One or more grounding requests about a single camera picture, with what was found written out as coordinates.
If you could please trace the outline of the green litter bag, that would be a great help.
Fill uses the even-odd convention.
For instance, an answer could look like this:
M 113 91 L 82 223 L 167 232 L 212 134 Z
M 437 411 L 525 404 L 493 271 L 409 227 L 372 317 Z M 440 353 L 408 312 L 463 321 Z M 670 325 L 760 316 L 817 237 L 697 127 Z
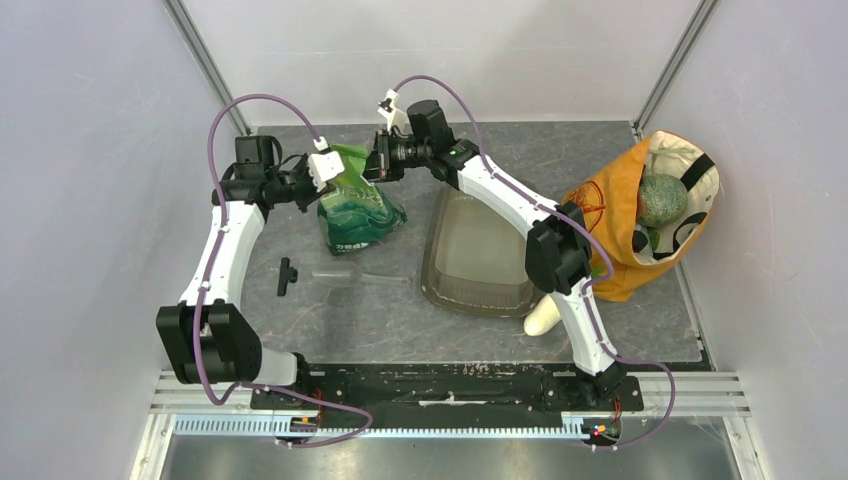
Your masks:
M 317 219 L 334 256 L 363 250 L 385 239 L 408 221 L 404 208 L 377 185 L 362 177 L 368 151 L 363 146 L 335 144 L 344 172 L 331 181 L 333 190 L 317 203 Z

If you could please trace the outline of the black bag clip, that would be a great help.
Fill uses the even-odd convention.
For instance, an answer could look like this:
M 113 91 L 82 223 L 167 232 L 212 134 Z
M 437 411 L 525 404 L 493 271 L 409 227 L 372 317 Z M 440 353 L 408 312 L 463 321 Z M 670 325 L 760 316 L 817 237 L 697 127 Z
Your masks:
M 277 297 L 285 297 L 290 284 L 298 282 L 299 272 L 293 266 L 289 257 L 282 257 L 278 269 L 278 281 L 276 288 Z

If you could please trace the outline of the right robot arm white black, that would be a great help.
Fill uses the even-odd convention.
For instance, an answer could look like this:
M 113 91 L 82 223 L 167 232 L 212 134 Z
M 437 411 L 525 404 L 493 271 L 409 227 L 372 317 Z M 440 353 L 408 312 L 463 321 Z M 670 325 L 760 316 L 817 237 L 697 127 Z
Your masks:
M 505 219 L 526 241 L 524 268 L 543 298 L 524 320 L 530 336 L 564 325 L 577 368 L 577 395 L 588 408 L 612 402 L 625 371 L 599 318 L 590 259 L 591 236 L 581 209 L 545 198 L 498 167 L 478 143 L 455 137 L 435 100 L 396 104 L 390 90 L 378 111 L 386 121 L 375 135 L 365 179 L 392 182 L 406 170 L 424 167 Z

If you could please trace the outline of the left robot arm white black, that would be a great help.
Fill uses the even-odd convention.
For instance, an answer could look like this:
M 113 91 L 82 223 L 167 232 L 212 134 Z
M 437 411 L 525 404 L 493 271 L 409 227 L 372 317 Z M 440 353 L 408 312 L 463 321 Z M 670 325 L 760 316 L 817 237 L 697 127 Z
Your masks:
M 212 193 L 212 224 L 196 272 L 178 303 L 160 308 L 155 320 L 179 382 L 271 384 L 290 408 L 311 401 L 314 383 L 304 375 L 303 356 L 263 346 L 240 303 L 249 259 L 270 211 L 287 203 L 307 210 L 344 170 L 326 141 L 318 144 L 322 152 L 293 155 L 293 167 L 285 169 L 275 137 L 235 139 L 235 160 Z

